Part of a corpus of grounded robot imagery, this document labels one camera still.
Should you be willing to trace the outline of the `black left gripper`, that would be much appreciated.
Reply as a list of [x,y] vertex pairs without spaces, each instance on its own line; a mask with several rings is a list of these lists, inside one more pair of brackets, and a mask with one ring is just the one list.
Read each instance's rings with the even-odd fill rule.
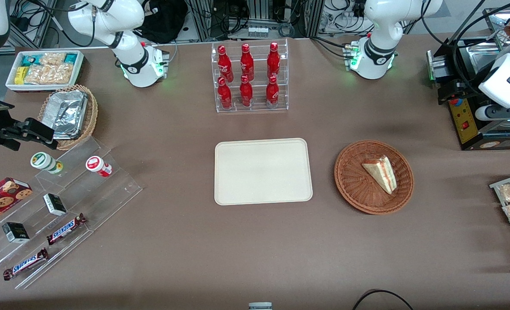
[[437,82],[437,102],[439,105],[446,104],[454,99],[466,99],[469,104],[484,106],[484,94],[477,90],[477,86],[483,79],[470,79],[469,86],[462,79],[452,79],[447,82]]

